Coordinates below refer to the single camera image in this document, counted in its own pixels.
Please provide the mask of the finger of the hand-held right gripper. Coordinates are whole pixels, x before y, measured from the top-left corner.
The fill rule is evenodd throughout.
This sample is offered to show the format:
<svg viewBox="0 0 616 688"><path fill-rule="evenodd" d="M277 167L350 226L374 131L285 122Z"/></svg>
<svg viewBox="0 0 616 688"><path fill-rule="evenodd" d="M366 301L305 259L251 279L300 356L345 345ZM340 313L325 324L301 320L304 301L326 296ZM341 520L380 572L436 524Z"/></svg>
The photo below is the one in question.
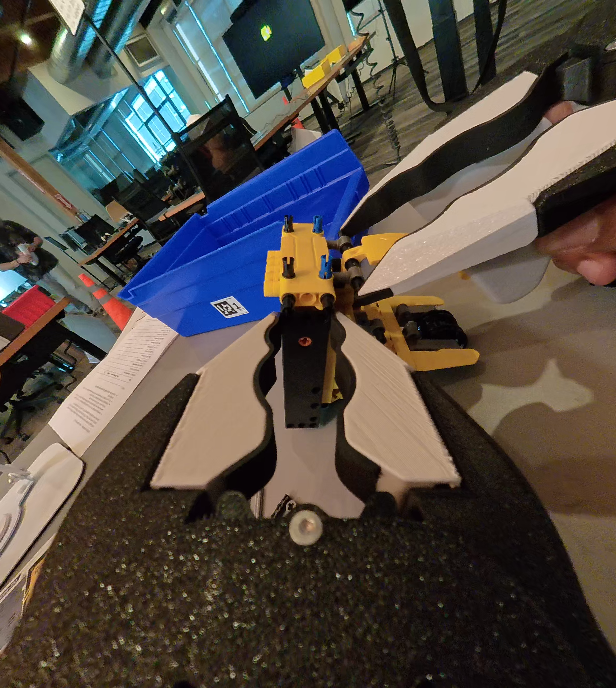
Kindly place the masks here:
<svg viewBox="0 0 616 688"><path fill-rule="evenodd" d="M522 72L427 136L351 212L340 235L355 236L455 174L517 146L561 98L556 70Z"/></svg>
<svg viewBox="0 0 616 688"><path fill-rule="evenodd" d="M616 194L616 99L542 133L502 174L399 239L359 297L403 295L530 245Z"/></svg>

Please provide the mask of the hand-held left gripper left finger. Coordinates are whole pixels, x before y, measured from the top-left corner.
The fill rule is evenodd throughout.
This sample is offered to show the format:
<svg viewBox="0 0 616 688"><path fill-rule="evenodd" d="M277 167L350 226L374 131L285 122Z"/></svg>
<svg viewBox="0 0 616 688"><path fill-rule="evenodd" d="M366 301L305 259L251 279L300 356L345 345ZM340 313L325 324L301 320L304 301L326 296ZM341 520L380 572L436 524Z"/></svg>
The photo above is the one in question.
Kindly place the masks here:
<svg viewBox="0 0 616 688"><path fill-rule="evenodd" d="M271 313L202 366L150 488L252 496L276 470L269 390L276 383L278 314Z"/></svg>

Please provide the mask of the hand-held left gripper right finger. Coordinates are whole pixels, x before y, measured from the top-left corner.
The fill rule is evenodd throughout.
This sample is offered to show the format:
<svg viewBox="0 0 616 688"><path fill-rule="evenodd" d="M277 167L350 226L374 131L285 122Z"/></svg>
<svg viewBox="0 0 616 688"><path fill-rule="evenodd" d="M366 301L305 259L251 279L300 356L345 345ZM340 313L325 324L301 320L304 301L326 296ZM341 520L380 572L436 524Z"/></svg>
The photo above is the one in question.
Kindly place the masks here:
<svg viewBox="0 0 616 688"><path fill-rule="evenodd" d="M407 497L455 489L460 475L416 385L413 370L343 314L335 316L336 471L356 497Z"/></svg>

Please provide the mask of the yellow black toy brick model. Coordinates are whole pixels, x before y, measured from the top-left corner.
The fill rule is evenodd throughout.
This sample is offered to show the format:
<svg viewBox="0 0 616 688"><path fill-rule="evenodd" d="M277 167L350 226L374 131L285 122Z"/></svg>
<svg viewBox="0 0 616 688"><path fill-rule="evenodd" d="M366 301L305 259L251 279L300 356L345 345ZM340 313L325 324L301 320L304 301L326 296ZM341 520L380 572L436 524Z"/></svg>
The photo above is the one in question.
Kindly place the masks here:
<svg viewBox="0 0 616 688"><path fill-rule="evenodd" d="M435 297L381 297L357 305L350 283L334 281L337 239L328 239L321 216L296 223L286 214L280 248L267 254L264 295L277 298L283 351L285 425L314 428L320 408L342 399L336 384L336 353L330 341L332 318L340 313L418 372L476 364L479 352L466 332Z"/></svg>

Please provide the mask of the person's right hand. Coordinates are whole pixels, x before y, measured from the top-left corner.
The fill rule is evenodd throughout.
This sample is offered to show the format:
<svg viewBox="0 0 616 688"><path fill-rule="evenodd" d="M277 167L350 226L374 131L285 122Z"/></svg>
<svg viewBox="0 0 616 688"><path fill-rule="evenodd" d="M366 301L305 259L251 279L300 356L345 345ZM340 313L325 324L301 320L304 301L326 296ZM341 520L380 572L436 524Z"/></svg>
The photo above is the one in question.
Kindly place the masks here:
<svg viewBox="0 0 616 688"><path fill-rule="evenodd" d="M537 238L534 246L562 271L595 286L610 284L616 279L616 194Z"/></svg>

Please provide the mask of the wooden standing desk black legs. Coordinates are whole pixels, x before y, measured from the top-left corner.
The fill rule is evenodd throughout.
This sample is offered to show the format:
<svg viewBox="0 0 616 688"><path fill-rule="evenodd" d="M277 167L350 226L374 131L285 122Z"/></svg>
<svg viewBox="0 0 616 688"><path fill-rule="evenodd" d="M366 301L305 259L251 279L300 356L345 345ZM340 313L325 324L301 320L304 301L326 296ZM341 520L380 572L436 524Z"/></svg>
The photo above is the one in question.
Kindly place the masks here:
<svg viewBox="0 0 616 688"><path fill-rule="evenodd" d="M472 92L476 92L481 86L491 82L497 75L495 55L508 2L497 2L496 22L492 20L489 1L473 2L479 75L472 91L469 91L466 82L458 21L453 1L429 1L428 6L431 13L433 43L444 93L442 102L434 101L428 92L426 71L413 39L403 3L401 1L384 1L385 10L421 98L430 110L448 115L458 103L467 99Z"/></svg>

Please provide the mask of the printed paper sheets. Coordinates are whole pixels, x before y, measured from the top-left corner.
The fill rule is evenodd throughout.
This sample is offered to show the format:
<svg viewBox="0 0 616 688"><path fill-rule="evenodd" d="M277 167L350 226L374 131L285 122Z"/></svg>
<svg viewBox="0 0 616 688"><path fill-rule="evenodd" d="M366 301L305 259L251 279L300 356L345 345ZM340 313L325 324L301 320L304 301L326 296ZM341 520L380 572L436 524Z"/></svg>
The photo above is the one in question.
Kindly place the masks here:
<svg viewBox="0 0 616 688"><path fill-rule="evenodd" d="M107 356L50 419L49 426L63 445L83 457L178 336L137 308Z"/></svg>

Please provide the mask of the long wooden desk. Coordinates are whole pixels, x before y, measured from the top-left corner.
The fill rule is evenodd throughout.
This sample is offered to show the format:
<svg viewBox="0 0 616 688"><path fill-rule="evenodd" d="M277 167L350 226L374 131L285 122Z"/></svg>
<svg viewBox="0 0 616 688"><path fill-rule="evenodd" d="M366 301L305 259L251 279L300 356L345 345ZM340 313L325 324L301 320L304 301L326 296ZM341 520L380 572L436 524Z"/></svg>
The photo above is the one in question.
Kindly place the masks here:
<svg viewBox="0 0 616 688"><path fill-rule="evenodd" d="M312 108L313 116L321 133L338 130L336 115L327 95L327 88L334 82L341 84L351 78L361 104L361 110L357 114L362 115L370 110L371 104L367 99L357 71L359 65L364 63L372 52L370 43L371 37L368 34L355 39L349 45L348 52L331 65L319 81L314 82L307 89L303 88L294 96L285 96L286 103L283 104L280 113L270 124L265 125L259 132L252 135L252 144L255 150L260 150L261 146L271 140L278 132L291 126L305 108Z"/></svg>

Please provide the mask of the orange traffic cone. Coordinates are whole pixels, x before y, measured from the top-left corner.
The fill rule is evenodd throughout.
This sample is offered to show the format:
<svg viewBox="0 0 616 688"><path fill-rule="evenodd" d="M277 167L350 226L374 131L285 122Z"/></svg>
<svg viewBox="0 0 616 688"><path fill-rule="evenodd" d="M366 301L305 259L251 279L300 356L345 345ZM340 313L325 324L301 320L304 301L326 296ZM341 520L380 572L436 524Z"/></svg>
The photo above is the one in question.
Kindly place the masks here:
<svg viewBox="0 0 616 688"><path fill-rule="evenodd" d="M82 272L79 278L85 287L87 287L91 295L97 299L119 330L124 331L134 310L119 298L112 296L104 285L95 282L87 274Z"/></svg>

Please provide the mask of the yellow plastic bin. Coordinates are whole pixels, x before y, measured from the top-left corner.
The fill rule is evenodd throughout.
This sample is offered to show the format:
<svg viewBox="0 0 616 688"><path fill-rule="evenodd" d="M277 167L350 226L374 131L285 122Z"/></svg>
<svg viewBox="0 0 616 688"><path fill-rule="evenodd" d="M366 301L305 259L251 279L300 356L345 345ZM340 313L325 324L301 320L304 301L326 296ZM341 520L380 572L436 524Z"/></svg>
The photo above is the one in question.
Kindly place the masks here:
<svg viewBox="0 0 616 688"><path fill-rule="evenodd" d="M305 90L311 89L316 83L320 82L330 73L332 67L337 64L342 58L347 56L348 50L345 44L339 45L333 49L325 58L321 60L315 67L309 68L304 76L301 77L301 82Z"/></svg>

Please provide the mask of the blue plastic bin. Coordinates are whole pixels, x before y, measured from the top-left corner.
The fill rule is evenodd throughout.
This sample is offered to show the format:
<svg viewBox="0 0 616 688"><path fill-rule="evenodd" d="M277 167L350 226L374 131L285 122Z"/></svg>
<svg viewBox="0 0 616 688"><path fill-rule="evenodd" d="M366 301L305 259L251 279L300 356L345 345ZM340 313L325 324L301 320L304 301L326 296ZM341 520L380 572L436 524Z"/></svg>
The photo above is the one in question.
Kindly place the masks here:
<svg viewBox="0 0 616 688"><path fill-rule="evenodd" d="M335 239L368 190L342 134L324 134L193 215L119 297L182 336L258 321L279 307L263 282L285 216L308 224L321 216Z"/></svg>

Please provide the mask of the black TV monitor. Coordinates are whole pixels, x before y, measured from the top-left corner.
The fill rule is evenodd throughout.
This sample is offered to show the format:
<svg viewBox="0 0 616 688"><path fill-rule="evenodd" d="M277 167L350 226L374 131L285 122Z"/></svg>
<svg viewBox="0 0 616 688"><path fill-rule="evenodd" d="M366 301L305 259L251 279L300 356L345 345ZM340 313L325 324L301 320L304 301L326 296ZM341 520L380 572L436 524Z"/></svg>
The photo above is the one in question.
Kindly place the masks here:
<svg viewBox="0 0 616 688"><path fill-rule="evenodd" d="M310 1L243 1L230 19L223 42L255 99L325 47Z"/></svg>

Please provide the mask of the red chair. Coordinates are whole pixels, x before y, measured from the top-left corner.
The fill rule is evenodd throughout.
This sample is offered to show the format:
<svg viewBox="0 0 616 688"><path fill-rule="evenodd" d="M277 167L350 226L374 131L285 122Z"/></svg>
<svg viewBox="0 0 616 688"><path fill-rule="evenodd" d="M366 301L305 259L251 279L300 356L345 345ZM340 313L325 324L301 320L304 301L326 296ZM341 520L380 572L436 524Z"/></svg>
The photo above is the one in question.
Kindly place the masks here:
<svg viewBox="0 0 616 688"><path fill-rule="evenodd" d="M2 309L2 313L21 323L25 329L54 307L56 301L42 287L35 285Z"/></svg>

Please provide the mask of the black framed screen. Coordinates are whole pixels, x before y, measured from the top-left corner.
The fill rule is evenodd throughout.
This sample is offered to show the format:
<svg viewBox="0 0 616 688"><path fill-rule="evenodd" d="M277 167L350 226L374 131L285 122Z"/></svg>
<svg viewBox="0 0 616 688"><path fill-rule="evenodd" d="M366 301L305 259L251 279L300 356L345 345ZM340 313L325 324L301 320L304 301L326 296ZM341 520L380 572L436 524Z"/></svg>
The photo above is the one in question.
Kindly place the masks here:
<svg viewBox="0 0 616 688"><path fill-rule="evenodd" d="M175 134L183 159L207 204L260 175L265 166L229 96Z"/></svg>

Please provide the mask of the white hanging sign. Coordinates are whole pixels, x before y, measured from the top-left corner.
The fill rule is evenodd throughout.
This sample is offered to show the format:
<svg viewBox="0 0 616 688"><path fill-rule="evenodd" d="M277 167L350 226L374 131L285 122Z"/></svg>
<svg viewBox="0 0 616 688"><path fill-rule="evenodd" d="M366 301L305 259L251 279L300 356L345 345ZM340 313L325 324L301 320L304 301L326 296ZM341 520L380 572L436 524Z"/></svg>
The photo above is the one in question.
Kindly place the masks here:
<svg viewBox="0 0 616 688"><path fill-rule="evenodd" d="M83 1L49 1L73 36L77 34L86 6Z"/></svg>

